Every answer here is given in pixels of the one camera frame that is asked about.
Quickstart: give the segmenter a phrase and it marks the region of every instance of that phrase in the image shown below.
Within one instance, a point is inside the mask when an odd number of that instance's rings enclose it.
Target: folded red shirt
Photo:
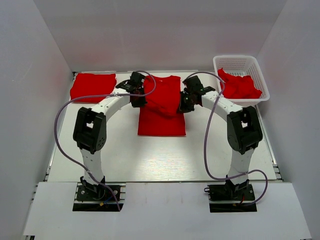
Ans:
[[[116,74],[79,73],[70,90],[71,99],[89,95],[110,94],[117,83]],[[104,97],[92,97],[78,100],[82,103],[99,103]]]
[[[225,82],[223,95],[228,99],[258,99],[262,91],[255,88],[251,76],[233,76],[225,73],[223,68],[218,70],[218,75]]]
[[[138,135],[142,136],[185,136],[185,117],[177,113],[180,104],[180,77],[156,77],[156,88],[147,95],[147,104],[140,108]],[[143,83],[144,92],[154,88],[150,76]]]

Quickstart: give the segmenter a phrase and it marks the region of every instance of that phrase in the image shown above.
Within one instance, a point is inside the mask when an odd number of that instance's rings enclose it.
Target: white plastic basket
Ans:
[[[269,91],[259,67],[258,61],[253,56],[247,55],[220,55],[213,58],[214,71],[218,74],[218,70],[223,68],[227,74],[234,76],[250,75],[254,87],[259,89],[262,94],[260,98],[255,99],[229,99],[231,102],[243,107],[254,106],[262,101],[270,98]],[[217,79],[218,89],[221,92],[220,81]]]

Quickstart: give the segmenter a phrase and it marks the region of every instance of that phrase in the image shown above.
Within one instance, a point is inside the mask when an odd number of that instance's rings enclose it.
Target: white panel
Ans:
[[[213,69],[257,56],[286,0],[35,0],[75,72]]]
[[[185,79],[190,72],[153,72],[159,77],[170,75]],[[118,82],[129,79],[129,73],[117,73]],[[213,76],[199,74],[203,85],[216,87]],[[73,140],[79,108],[93,104],[73,103],[67,107],[59,141],[62,148],[82,162],[77,143]],[[130,104],[123,107],[107,123],[107,140],[101,150],[102,170],[107,182],[136,181],[210,181],[203,157],[205,130],[210,111],[196,106],[186,113],[186,137],[138,136],[139,109]],[[208,137],[208,166],[211,174],[225,177],[230,169],[232,149],[227,140],[227,124],[214,114]],[[261,169],[269,179],[276,179],[272,157],[265,140],[255,150],[250,170]],[[56,149],[48,181],[78,182],[84,170],[64,157]],[[251,180],[264,180],[261,173],[249,175]]]
[[[260,109],[281,175],[320,239],[320,1],[289,0],[257,59],[270,91]]]
[[[291,183],[272,183],[257,212],[210,213],[206,183],[128,183],[119,212],[72,212],[77,184],[41,182],[24,231],[35,239],[301,240],[310,233]],[[263,183],[253,184],[256,194]]]
[[[72,73],[32,0],[0,1],[0,239],[20,239]]]

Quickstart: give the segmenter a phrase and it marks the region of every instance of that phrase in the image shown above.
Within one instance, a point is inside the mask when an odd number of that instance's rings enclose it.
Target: white table surface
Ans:
[[[180,76],[184,80],[190,72],[152,72],[158,77]],[[117,73],[118,82],[129,79],[130,73]],[[202,84],[213,86],[213,76],[199,74]],[[72,103],[67,107],[59,142],[71,157],[82,161],[80,150],[73,140],[77,112],[93,104]],[[118,111],[107,123],[107,141],[101,151],[102,170],[107,182],[210,181],[204,165],[203,145],[210,111],[200,106],[186,113],[185,137],[138,136],[139,109],[130,104]],[[211,174],[225,177],[229,171],[232,150],[227,141],[227,124],[214,114],[208,136],[207,158]],[[275,180],[272,157],[265,140],[255,150],[250,170],[260,169]],[[79,182],[84,170],[55,149],[48,182]],[[251,180],[264,180],[260,173]]]
[[[252,184],[256,196],[264,183]],[[36,240],[311,238],[291,183],[271,183],[257,212],[210,213],[205,182],[127,183],[121,212],[72,211],[77,183],[40,182],[24,235]]]

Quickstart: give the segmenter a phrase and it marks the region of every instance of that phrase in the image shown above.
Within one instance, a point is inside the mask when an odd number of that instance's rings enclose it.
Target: white wall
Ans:
[[[271,96],[260,108],[281,174],[320,240],[320,1],[288,0],[257,59]]]
[[[20,239],[72,73],[32,0],[0,1],[0,239]]]
[[[213,69],[257,56],[286,0],[34,0],[73,71]]]

